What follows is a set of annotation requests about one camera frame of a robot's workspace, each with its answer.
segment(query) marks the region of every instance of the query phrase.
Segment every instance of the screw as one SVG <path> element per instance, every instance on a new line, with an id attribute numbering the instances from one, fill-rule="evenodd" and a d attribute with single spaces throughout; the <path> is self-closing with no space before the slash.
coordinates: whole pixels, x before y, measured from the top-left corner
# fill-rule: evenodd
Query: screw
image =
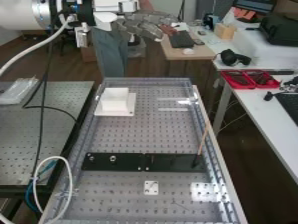
<path id="1" fill-rule="evenodd" d="M 117 160 L 117 157 L 116 157 L 116 156 L 110 156 L 110 157 L 109 157 L 109 161 L 110 161 L 112 163 L 114 163 L 116 160 Z"/>

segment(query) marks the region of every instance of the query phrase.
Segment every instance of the black bag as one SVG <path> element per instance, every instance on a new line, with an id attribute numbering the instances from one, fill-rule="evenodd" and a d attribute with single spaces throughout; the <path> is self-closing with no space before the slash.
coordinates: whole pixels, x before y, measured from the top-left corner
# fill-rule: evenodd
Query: black bag
<path id="1" fill-rule="evenodd" d="M 270 44 L 298 46 L 298 17 L 271 14 L 263 18 L 259 29 Z"/>

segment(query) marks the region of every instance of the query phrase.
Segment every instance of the gray table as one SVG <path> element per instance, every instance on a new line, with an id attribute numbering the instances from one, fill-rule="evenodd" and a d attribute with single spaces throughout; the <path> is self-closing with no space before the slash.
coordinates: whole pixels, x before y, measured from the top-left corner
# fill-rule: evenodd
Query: gray table
<path id="1" fill-rule="evenodd" d="M 97 100 L 105 87 L 129 87 L 130 92 L 137 94 L 134 117 L 94 117 Z M 57 223 L 246 224 L 212 130 L 204 147 L 204 172 L 81 170 L 89 152 L 194 154 L 206 121 L 201 97 L 189 79 L 105 79 L 69 156 L 75 193 L 64 218 Z M 144 194 L 146 180 L 158 181 L 158 195 Z M 64 192 L 64 197 L 57 197 L 60 192 Z M 65 192 L 68 178 L 64 170 L 40 223 L 47 223 L 57 215 Z"/>
<path id="2" fill-rule="evenodd" d="M 5 90 L 9 85 L 11 83 L 0 83 L 0 89 Z M 77 118 L 92 86 L 93 82 L 49 82 L 45 105 L 68 111 Z M 41 91 L 29 106 L 40 106 L 40 101 Z M 0 193 L 5 186 L 12 189 L 28 184 L 36 158 L 40 109 L 23 109 L 21 105 L 0 106 Z M 75 121 L 68 115 L 45 109 L 39 160 L 60 155 L 73 125 Z"/>

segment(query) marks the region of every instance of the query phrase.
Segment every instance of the red case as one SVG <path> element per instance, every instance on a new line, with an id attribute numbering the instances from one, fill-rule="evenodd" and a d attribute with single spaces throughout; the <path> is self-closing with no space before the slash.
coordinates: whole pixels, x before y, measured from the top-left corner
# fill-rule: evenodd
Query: red case
<path id="1" fill-rule="evenodd" d="M 241 78 L 245 79 L 245 81 L 247 82 L 247 84 L 241 84 L 239 82 L 237 82 L 233 78 L 235 78 L 237 76 L 233 75 L 231 73 L 238 73 L 237 76 L 239 76 Z M 238 70 L 230 70 L 230 71 L 222 71 L 221 72 L 222 77 L 225 78 L 225 80 L 227 81 L 227 83 L 230 84 L 230 86 L 234 89 L 254 89 L 255 88 L 255 83 L 254 81 L 249 78 L 249 76 Z"/>
<path id="2" fill-rule="evenodd" d="M 262 70 L 245 70 L 243 72 L 245 72 L 246 76 L 251 79 L 251 81 L 254 82 L 257 88 L 259 88 L 259 89 L 277 89 L 277 88 L 279 88 L 281 83 L 271 77 L 271 75 L 267 72 L 265 72 Z M 271 83 L 266 83 L 266 84 L 257 83 L 255 80 L 253 79 L 251 75 L 249 74 L 250 72 L 261 73 L 259 76 L 262 76 L 262 78 L 265 78 L 266 80 L 270 79 Z"/>

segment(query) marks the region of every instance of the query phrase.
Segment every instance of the black monitor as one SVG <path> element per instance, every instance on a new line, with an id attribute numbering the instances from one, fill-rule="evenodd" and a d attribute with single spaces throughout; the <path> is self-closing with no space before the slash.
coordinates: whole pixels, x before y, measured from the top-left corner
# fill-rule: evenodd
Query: black monitor
<path id="1" fill-rule="evenodd" d="M 241 9 L 247 9 L 262 14 L 267 14 L 275 7 L 275 0 L 234 0 L 234 6 Z"/>

